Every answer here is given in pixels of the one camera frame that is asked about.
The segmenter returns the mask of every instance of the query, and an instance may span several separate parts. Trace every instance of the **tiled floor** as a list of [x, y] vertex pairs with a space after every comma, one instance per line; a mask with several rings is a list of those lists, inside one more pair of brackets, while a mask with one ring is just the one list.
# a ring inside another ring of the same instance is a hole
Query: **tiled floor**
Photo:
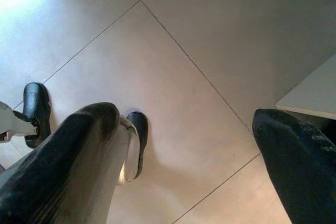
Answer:
[[[336, 49], [333, 0], [0, 0], [0, 100], [45, 83], [51, 127], [99, 101], [146, 113], [143, 174], [107, 223], [290, 223], [250, 132]], [[0, 145], [7, 168], [29, 152]]]

